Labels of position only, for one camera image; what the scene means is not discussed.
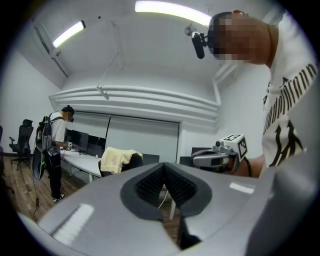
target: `person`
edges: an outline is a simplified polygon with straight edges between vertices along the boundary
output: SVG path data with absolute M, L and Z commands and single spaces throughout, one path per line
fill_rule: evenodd
M 275 26 L 239 10 L 219 13 L 210 21 L 207 41 L 211 53 L 220 60 L 266 65 L 270 70 L 263 98 L 263 155 L 249 160 L 252 176 L 258 178 L 264 169 L 301 153 L 304 146 L 288 112 L 312 85 L 318 62 L 294 18 L 285 12 Z M 234 174 L 248 173 L 248 165 L 241 161 Z
M 51 136 L 54 146 L 48 150 L 45 164 L 49 172 L 51 197 L 54 203 L 58 203 L 66 198 L 66 196 L 61 193 L 62 172 L 60 147 L 64 148 L 64 150 L 68 149 L 68 145 L 64 143 L 65 132 L 67 122 L 71 122 L 73 120 L 74 114 L 74 109 L 68 105 L 61 111 L 53 112 L 49 116 L 51 120 Z

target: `fluorescent light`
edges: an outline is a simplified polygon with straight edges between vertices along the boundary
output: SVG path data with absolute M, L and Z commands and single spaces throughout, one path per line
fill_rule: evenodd
M 56 40 L 53 41 L 53 46 L 58 47 L 68 38 L 72 37 L 74 34 L 78 33 L 79 31 L 83 30 L 86 27 L 83 20 L 79 21 L 77 24 L 74 24 L 68 30 L 63 32 Z
M 200 11 L 170 2 L 137 1 L 135 2 L 135 11 L 137 13 L 145 12 L 174 15 L 199 23 L 206 27 L 209 27 L 211 20 L 211 16 Z

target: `backpack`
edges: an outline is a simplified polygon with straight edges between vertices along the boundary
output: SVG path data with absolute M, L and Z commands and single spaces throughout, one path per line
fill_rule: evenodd
M 63 120 L 62 116 L 58 116 L 54 119 L 50 119 L 52 113 L 49 116 L 44 116 L 42 121 L 39 122 L 39 126 L 36 129 L 35 134 L 35 146 L 41 152 L 47 152 L 49 149 L 55 147 L 52 141 L 52 123 L 58 120 Z

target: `white desk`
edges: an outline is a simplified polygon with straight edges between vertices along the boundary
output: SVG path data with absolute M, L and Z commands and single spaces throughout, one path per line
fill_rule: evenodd
M 95 157 L 88 154 L 79 154 L 76 151 L 61 151 L 61 159 L 69 164 L 69 174 L 72 176 L 72 166 L 80 169 L 89 174 L 89 181 L 93 181 L 93 176 L 101 178 L 101 174 L 98 167 L 98 162 L 101 158 L 96 159 Z

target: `white t-shirt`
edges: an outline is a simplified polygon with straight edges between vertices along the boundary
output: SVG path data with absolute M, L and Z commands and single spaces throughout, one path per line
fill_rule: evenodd
M 278 166 L 289 156 L 304 150 L 288 112 L 308 91 L 318 72 L 317 58 L 309 40 L 288 13 L 279 23 L 278 45 L 270 72 L 271 78 L 263 98 L 265 168 Z
M 50 120 L 52 121 L 57 117 L 62 117 L 62 114 L 60 112 L 53 112 L 50 116 Z M 51 123 L 52 142 L 64 142 L 66 127 L 67 122 L 63 119 L 59 119 Z M 56 146 L 55 148 L 50 149 L 48 153 L 50 156 L 60 154 L 60 147 Z

